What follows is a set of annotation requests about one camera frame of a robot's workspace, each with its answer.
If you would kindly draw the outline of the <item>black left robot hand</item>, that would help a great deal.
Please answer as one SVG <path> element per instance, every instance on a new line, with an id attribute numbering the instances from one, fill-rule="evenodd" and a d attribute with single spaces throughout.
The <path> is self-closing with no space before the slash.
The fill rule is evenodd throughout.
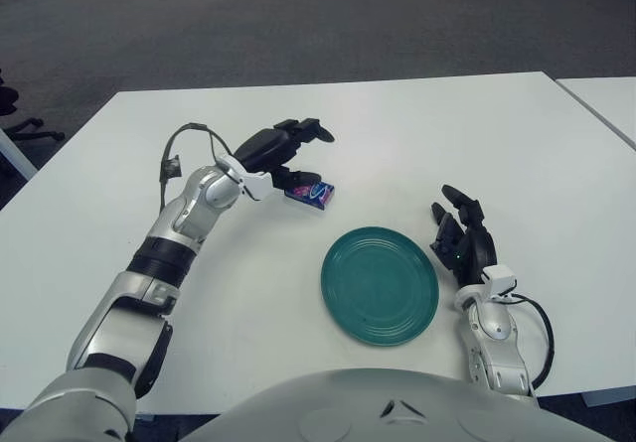
<path id="1" fill-rule="evenodd" d="M 229 172 L 244 194 L 254 201 L 262 201 L 274 189 L 293 191 L 321 181 L 319 174 L 291 171 L 285 166 L 302 144 L 314 139 L 326 143 L 335 141 L 332 133 L 316 118 L 286 119 L 271 128 L 259 130 L 233 154 L 221 156 L 219 166 Z"/>

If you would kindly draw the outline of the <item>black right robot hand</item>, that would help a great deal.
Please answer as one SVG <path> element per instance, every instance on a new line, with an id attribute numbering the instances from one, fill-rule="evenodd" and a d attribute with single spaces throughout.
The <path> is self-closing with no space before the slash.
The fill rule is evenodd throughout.
<path id="1" fill-rule="evenodd" d="M 484 269 L 498 261 L 493 237 L 483 224 L 481 204 L 448 184 L 442 186 L 441 192 L 458 210 L 458 219 L 440 203 L 431 205 L 437 234 L 430 248 L 452 272 L 460 290 L 470 289 L 482 299 L 487 298 Z"/>

